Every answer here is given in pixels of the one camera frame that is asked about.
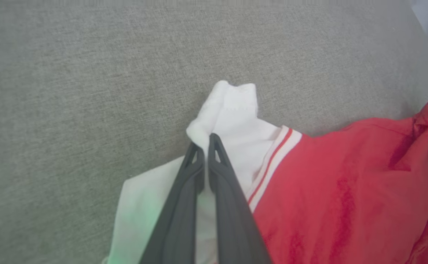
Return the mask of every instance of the red fabric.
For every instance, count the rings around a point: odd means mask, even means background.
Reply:
[[[302,136],[254,217],[282,263],[428,263],[428,104]]]

